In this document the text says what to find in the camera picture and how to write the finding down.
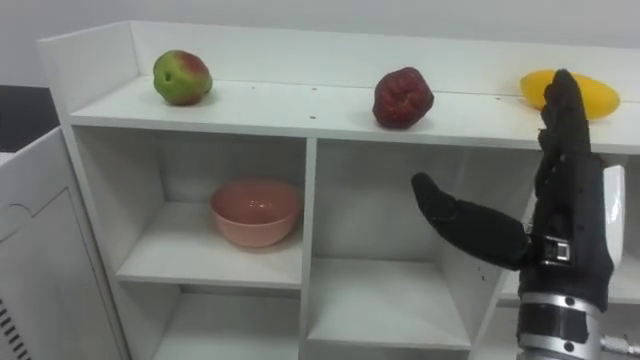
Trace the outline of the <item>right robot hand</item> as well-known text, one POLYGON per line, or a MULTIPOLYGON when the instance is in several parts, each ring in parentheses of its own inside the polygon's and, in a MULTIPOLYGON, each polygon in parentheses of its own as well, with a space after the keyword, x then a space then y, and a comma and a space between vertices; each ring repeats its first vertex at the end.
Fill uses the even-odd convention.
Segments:
POLYGON ((500 211, 453 197, 425 173, 415 174, 411 186, 422 215, 444 240, 519 272, 521 294, 567 295, 605 312, 614 264, 606 244, 603 166, 591 150, 576 79, 556 71, 544 97, 530 230, 500 211))

